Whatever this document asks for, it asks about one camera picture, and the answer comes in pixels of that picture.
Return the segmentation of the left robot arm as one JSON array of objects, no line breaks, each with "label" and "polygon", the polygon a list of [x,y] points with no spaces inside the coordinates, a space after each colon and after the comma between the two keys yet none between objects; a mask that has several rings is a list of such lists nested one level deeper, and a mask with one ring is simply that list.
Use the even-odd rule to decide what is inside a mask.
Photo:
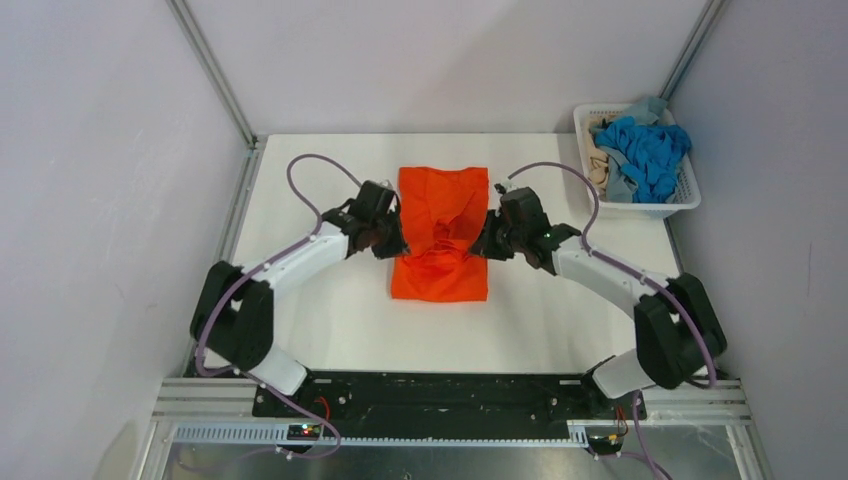
[{"label": "left robot arm", "polygon": [[319,215],[302,239],[270,258],[246,265],[219,261],[208,271],[190,325],[201,353],[212,352],[242,374],[277,390],[292,416],[314,406],[308,369],[276,340],[275,308],[289,291],[351,256],[377,259],[408,251],[398,195],[390,185],[364,182],[353,198]]}]

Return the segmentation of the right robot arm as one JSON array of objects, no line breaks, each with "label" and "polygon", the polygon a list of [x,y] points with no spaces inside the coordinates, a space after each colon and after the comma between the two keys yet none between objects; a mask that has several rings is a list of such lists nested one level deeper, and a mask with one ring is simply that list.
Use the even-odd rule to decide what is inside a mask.
[{"label": "right robot arm", "polygon": [[606,417],[622,396],[653,386],[675,389],[701,369],[715,378],[715,360],[728,342],[697,277],[664,276],[589,247],[583,232],[551,223],[529,187],[504,182],[496,190],[499,205],[487,212],[473,255],[495,261],[521,255],[532,268],[582,285],[634,322],[635,348],[584,375],[580,399],[588,414]]}]

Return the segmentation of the orange t shirt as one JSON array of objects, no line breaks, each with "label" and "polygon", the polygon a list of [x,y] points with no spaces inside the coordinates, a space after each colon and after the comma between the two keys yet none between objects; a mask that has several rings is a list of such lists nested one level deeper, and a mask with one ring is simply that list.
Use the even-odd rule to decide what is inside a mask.
[{"label": "orange t shirt", "polygon": [[487,260],[471,253],[489,207],[485,167],[398,171],[400,221],[409,252],[395,259],[390,295],[433,303],[484,302]]}]

